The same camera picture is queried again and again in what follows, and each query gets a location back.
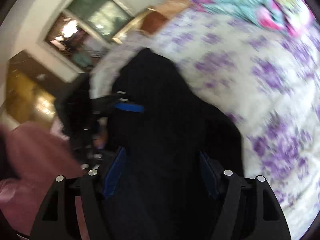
maroon fabric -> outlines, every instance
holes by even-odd
[[[40,204],[58,175],[83,175],[68,142],[26,122],[13,131],[0,126],[8,161],[21,179],[0,181],[0,209],[13,229],[30,235]]]

floral bedspread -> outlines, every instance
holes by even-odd
[[[109,93],[141,46],[174,61],[194,93],[235,122],[246,177],[267,178],[300,239],[320,210],[318,25],[294,39],[188,9],[153,38],[133,33],[114,48],[93,72],[93,98]]]

